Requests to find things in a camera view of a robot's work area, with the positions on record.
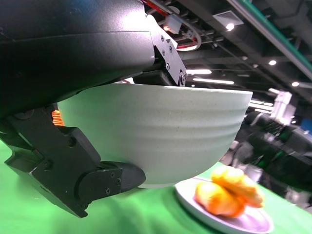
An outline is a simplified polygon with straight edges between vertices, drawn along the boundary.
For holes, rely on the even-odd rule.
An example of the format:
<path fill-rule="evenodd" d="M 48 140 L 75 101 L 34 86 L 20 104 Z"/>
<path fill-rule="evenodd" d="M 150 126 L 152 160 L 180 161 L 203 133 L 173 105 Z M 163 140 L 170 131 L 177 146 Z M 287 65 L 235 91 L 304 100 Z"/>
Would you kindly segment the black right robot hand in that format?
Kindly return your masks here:
<path fill-rule="evenodd" d="M 274 179 L 298 191 L 312 191 L 312 138 L 295 125 L 285 125 L 269 114 L 252 112 L 244 126 L 252 153 L 246 159 Z"/>

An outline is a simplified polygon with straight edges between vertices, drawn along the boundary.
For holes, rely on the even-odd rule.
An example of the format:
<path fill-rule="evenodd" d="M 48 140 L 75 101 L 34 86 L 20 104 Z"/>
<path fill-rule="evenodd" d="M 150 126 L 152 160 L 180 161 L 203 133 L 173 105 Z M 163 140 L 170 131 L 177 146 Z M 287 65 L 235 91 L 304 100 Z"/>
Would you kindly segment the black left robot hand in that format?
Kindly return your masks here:
<path fill-rule="evenodd" d="M 6 165 L 63 210 L 141 185 L 135 165 L 101 161 L 77 127 L 58 126 L 57 103 L 129 77 L 184 86 L 186 68 L 142 0 L 3 0 L 0 139 Z"/>

